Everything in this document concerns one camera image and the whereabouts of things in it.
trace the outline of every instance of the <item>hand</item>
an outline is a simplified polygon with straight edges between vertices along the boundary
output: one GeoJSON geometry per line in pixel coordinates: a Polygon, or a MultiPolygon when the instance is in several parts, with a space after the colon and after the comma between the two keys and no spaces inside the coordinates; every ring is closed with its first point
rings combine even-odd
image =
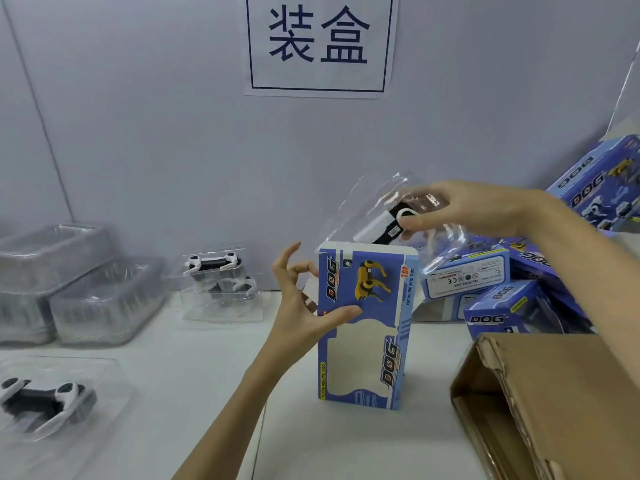
{"type": "Polygon", "coordinates": [[[539,190],[460,181],[412,187],[404,193],[425,194],[434,194],[449,205],[427,214],[401,217],[399,224],[407,231],[425,231],[454,223],[489,237],[526,237],[536,212],[557,202],[553,196],[539,190]]]}
{"type": "Polygon", "coordinates": [[[297,242],[285,249],[272,268],[282,290],[282,301],[258,360],[277,376],[299,361],[325,333],[362,313],[359,306],[343,306],[322,317],[312,313],[316,304],[305,304],[307,297],[296,288],[296,283],[300,273],[309,272],[318,277],[318,270],[311,261],[288,266],[292,254],[299,248],[300,242],[297,242]]]}

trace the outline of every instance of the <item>table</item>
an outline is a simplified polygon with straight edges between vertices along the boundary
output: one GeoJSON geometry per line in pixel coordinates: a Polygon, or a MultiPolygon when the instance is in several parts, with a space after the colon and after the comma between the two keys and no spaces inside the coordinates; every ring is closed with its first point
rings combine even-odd
{"type": "MultiPolygon", "coordinates": [[[[240,383],[264,343],[279,304],[270,299],[263,323],[185,330],[178,313],[164,309],[129,344],[107,349],[42,347],[0,349],[18,355],[105,357],[119,361],[136,395],[111,428],[103,450],[77,480],[169,480],[240,383]]],[[[238,475],[250,480],[260,424],[238,475]]]]}
{"type": "Polygon", "coordinates": [[[449,400],[471,346],[463,324],[412,325],[400,411],[317,398],[317,352],[269,398],[253,480],[485,480],[449,400]]]}

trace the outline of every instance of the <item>paper sign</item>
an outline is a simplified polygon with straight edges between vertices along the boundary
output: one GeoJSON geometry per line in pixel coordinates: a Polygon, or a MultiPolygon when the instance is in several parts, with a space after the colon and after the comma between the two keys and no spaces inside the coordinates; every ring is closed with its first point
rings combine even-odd
{"type": "Polygon", "coordinates": [[[240,0],[247,95],[380,98],[398,0],[240,0]]]}

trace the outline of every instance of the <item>open cardboard box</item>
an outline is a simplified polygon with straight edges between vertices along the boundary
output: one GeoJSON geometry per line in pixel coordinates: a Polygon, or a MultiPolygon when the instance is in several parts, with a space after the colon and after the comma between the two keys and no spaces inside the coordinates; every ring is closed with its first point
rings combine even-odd
{"type": "Polygon", "coordinates": [[[451,400],[492,480],[640,479],[640,390],[597,335],[484,334],[451,400]]]}

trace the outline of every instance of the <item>yellow label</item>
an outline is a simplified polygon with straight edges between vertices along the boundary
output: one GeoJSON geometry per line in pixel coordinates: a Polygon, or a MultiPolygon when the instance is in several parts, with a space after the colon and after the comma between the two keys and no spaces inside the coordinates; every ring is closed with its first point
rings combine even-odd
{"type": "Polygon", "coordinates": [[[326,399],[326,363],[320,362],[320,399],[326,399]]]}
{"type": "Polygon", "coordinates": [[[487,254],[495,254],[495,253],[501,253],[504,251],[504,248],[500,248],[500,249],[492,249],[491,251],[485,251],[484,253],[478,253],[478,254],[469,254],[468,257],[470,258],[477,258],[478,256],[487,256],[487,254]]]}
{"type": "Polygon", "coordinates": [[[523,296],[518,300],[518,302],[510,308],[511,313],[516,313],[517,310],[521,309],[522,306],[527,302],[527,297],[523,296]]]}

